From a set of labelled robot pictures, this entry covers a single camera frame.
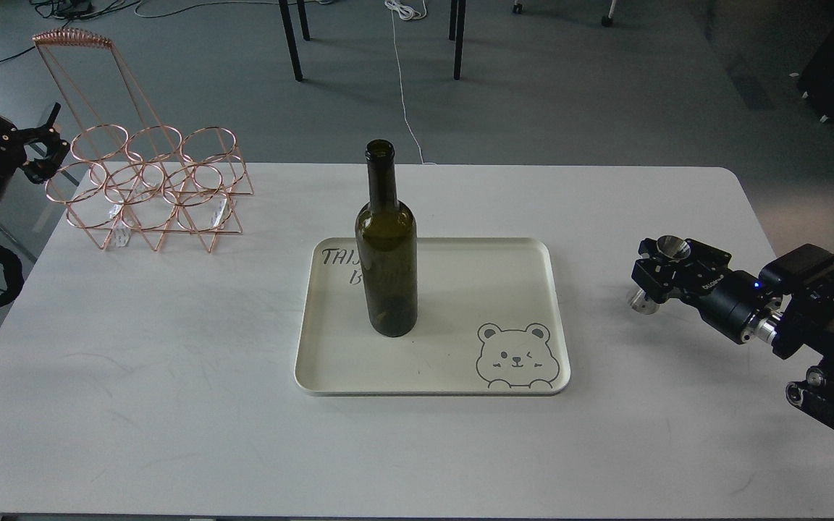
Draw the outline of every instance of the bear cartoon drawing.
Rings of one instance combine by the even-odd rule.
[[[476,369],[489,389],[552,389],[559,360],[552,356],[546,326],[531,323],[526,329],[501,329],[486,323],[479,327],[478,339],[481,354]]]

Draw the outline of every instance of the silver screw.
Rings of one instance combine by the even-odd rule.
[[[806,382],[815,388],[821,388],[825,385],[825,374],[821,369],[813,367],[806,372]]]

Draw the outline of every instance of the power cord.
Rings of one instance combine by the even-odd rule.
[[[28,0],[32,4],[37,14],[40,14],[43,19],[57,19],[57,20],[94,20],[97,17],[105,16],[105,14],[117,13],[120,10],[128,9],[128,7],[137,6],[140,0],[112,0],[105,9],[95,12],[64,12],[60,7],[64,6],[62,0]],[[50,7],[49,13],[42,13],[44,7]]]
[[[385,6],[387,6],[390,2],[394,2],[394,0],[386,0],[384,3]],[[403,13],[400,10],[391,10],[397,11],[398,17],[401,17],[402,20],[420,20],[423,19],[423,17],[426,17],[426,3],[424,3],[424,13],[421,14],[420,17],[410,17],[410,19],[404,19]],[[408,132],[410,132],[410,137],[414,139],[414,143],[417,145],[417,153],[420,155],[420,164],[435,165],[437,163],[428,163],[424,160],[424,148],[423,146],[421,146],[420,141],[417,140],[417,135],[414,135],[413,128],[410,128],[410,122],[408,121],[408,106],[406,105],[406,103],[404,103],[404,73],[401,72],[401,58],[397,55],[397,27],[395,26],[394,14],[391,14],[391,39],[395,45],[395,62],[397,62],[397,82],[398,86],[400,86],[401,89],[401,109],[404,112],[404,125],[407,125]]]
[[[327,6],[327,4],[333,3],[334,0],[305,0],[305,4],[321,4],[322,6]],[[185,11],[195,9],[196,7],[224,6],[225,4],[255,4],[256,6],[278,6],[279,3],[259,0],[219,0],[217,2],[203,2],[201,4],[194,4],[194,6],[183,7],[183,9],[179,9],[178,11],[172,11],[163,14],[142,14],[140,12],[140,9],[141,7],[145,6],[146,0],[139,0],[137,4],[138,6],[136,6],[133,10],[133,14],[142,17],[142,19],[161,19],[162,17],[171,17],[173,14],[185,13]],[[291,4],[291,6],[295,6],[295,4],[297,4],[297,1],[289,2],[288,4]]]
[[[66,26],[70,25],[70,21],[72,21],[72,20],[67,20],[67,21],[66,21],[66,23],[64,23],[64,24],[63,24],[62,26],[60,26],[60,27],[66,27]],[[12,56],[9,56],[9,57],[4,57],[3,59],[0,59],[0,63],[10,62],[10,60],[16,59],[17,57],[20,57],[20,56],[24,56],[24,55],[26,55],[27,53],[30,53],[30,51],[32,51],[32,50],[34,50],[34,46],[30,46],[30,47],[28,47],[27,49],[25,49],[25,50],[23,50],[23,51],[21,51],[21,52],[19,52],[19,53],[17,53],[17,54],[14,54],[14,55],[12,55]]]
[[[404,21],[421,20],[427,15],[426,0],[424,1],[424,12],[421,13],[411,6],[405,6],[398,0],[384,0],[384,6],[391,11],[397,12],[397,16]]]

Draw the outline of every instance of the white cable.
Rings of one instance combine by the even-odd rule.
[[[421,13],[411,6],[405,6],[398,2],[398,0],[384,0],[384,6],[388,9],[397,12],[397,16],[404,21],[424,19],[427,15],[426,0],[424,0],[424,12]]]
[[[410,137],[413,138],[414,142],[417,144],[417,153],[420,154],[420,164],[435,165],[437,163],[428,163],[424,161],[424,148],[423,146],[420,146],[420,141],[417,141],[417,136],[414,135],[413,129],[410,128],[410,122],[408,122],[408,106],[404,104],[404,74],[401,72],[401,58],[397,55],[397,29],[395,29],[394,14],[391,14],[391,37],[392,41],[395,44],[395,60],[397,62],[397,81],[398,85],[401,88],[401,109],[404,110],[404,125],[407,125],[408,132],[410,132]]]

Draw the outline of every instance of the bottle mouth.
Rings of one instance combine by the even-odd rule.
[[[385,139],[374,139],[365,146],[367,161],[390,161],[395,158],[395,146]]]

